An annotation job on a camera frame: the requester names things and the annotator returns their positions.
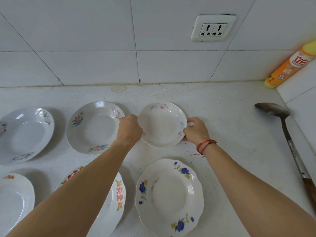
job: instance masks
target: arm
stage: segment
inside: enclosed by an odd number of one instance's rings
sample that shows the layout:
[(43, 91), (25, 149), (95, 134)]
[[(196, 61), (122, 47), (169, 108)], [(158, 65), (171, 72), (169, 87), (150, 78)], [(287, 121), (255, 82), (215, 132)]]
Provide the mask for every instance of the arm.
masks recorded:
[[(188, 118), (188, 122), (194, 122), (194, 126), (184, 129), (184, 141), (198, 145), (210, 139), (203, 121)], [(203, 154), (251, 237), (315, 236), (316, 220), (313, 217), (241, 167), (219, 146), (212, 143)]]
[(122, 118), (109, 149), (43, 200), (7, 237), (85, 237), (125, 156), (142, 133), (135, 115)]

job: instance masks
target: floral plate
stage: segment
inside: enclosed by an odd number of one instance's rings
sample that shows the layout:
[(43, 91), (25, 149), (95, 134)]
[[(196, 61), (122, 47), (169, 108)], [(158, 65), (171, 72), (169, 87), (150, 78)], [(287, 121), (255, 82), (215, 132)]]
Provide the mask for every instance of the floral plate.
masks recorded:
[[(79, 168), (70, 172), (63, 181), (61, 181), (57, 188), (64, 185), (75, 174), (82, 170), (87, 164), (80, 166)], [(105, 199), (105, 202), (92, 224), (87, 237), (102, 236), (108, 237), (115, 230), (119, 223), (125, 206), (126, 189), (123, 183), (120, 173), (117, 173), (115, 180), (112, 184), (111, 190)]]
[(161, 159), (139, 178), (135, 204), (141, 222), (159, 237), (184, 236), (202, 215), (202, 185), (190, 167)]
[(24, 107), (0, 119), (0, 165), (13, 166), (36, 156), (49, 143), (54, 119), (45, 109)]
[(84, 105), (69, 119), (66, 136), (76, 151), (95, 155), (106, 151), (116, 139), (123, 111), (115, 104), (95, 101)]
[(6, 236), (34, 208), (32, 183), (23, 175), (0, 174), (0, 236)]
[(178, 144), (184, 137), (188, 123), (183, 111), (170, 102), (151, 103), (138, 114), (138, 124), (143, 128), (142, 140), (156, 148)]

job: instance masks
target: metal spoon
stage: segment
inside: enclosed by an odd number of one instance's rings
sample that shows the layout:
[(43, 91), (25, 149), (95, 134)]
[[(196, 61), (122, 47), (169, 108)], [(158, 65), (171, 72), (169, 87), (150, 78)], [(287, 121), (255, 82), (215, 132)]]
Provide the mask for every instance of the metal spoon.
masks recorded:
[(296, 166), (301, 174), (301, 177), (303, 179), (303, 182), (305, 184), (306, 191), (308, 193), (308, 196), (310, 198), (310, 201), (312, 203), (312, 206), (314, 208), (314, 211), (316, 212), (316, 187), (314, 185), (314, 182), (309, 174), (309, 172), (306, 169), (306, 166), (304, 165), (302, 158), (300, 157), (294, 142), (288, 132), (288, 129), (286, 128), (285, 119), (290, 115), (290, 112), (285, 108), (278, 104), (274, 103), (257, 103), (255, 104), (255, 107), (258, 109), (266, 112), (267, 114), (274, 115), (277, 117), (280, 117), (281, 123), (282, 123), (282, 129), (285, 135), (286, 140), (288, 141), (288, 145), (290, 147), (290, 150), (292, 152), (294, 161), (296, 163)]

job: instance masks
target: electrical outlet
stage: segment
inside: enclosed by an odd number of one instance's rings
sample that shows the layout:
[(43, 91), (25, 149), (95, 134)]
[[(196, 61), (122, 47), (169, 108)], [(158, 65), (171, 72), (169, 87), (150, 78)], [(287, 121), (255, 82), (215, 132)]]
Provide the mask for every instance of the electrical outlet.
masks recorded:
[(227, 23), (217, 23), (215, 24), (213, 31), (212, 31), (212, 36), (214, 37), (220, 37), (223, 35), (225, 28), (227, 26)]
[(200, 32), (200, 36), (210, 36), (215, 24), (204, 23)]
[(195, 19), (191, 40), (223, 41), (228, 37), (235, 21), (236, 15), (198, 15)]

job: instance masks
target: tile wall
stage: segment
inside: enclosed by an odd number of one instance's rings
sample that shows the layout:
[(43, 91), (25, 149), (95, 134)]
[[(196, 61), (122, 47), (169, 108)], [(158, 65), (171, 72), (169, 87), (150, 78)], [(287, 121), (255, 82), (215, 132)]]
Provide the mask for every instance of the tile wall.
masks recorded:
[[(0, 0), (0, 87), (265, 79), (316, 39), (316, 0)], [(236, 14), (222, 42), (199, 14)]]
[(316, 59), (277, 87), (277, 90), (316, 152)]

